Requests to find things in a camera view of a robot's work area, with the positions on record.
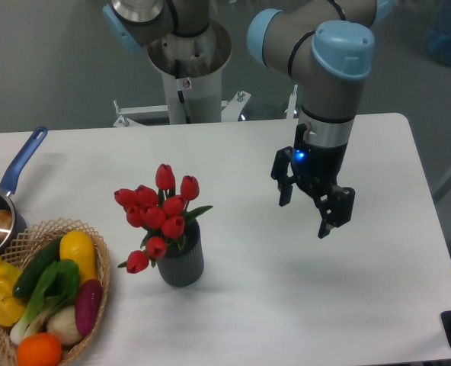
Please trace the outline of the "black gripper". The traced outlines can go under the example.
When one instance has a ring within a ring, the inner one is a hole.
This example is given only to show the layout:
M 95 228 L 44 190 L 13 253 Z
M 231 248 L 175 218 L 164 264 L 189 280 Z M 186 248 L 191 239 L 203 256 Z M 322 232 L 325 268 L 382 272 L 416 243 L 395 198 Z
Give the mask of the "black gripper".
M 295 182 L 309 197 L 314 198 L 321 214 L 318 238 L 323 239 L 332 229 L 350 221 L 356 192 L 351 187 L 337 185 L 347 144 L 316 146 L 305 140 L 306 133 L 306 124 L 298 124 L 293 148 L 287 146 L 276 152 L 270 176 L 277 182 L 281 207 L 290 203 Z M 288 173 L 290 163 L 295 176 Z

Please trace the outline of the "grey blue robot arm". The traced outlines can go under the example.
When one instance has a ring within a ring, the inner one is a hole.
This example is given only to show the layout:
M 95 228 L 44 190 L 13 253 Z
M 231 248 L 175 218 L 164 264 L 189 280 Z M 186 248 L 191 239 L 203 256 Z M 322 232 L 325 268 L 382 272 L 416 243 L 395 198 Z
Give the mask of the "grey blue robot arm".
M 393 8 L 391 1 L 311 1 L 292 12 L 268 8 L 252 20 L 249 53 L 303 88 L 294 143 L 275 156 L 272 178 L 280 204 L 294 188 L 321 215 L 318 234 L 347 223 L 355 192 L 337 183 L 364 82 L 372 68 L 370 28 Z M 129 50 L 146 48 L 161 73 L 172 124 L 221 119 L 221 73 L 232 41 L 210 17 L 207 1 L 110 1 L 109 28 Z

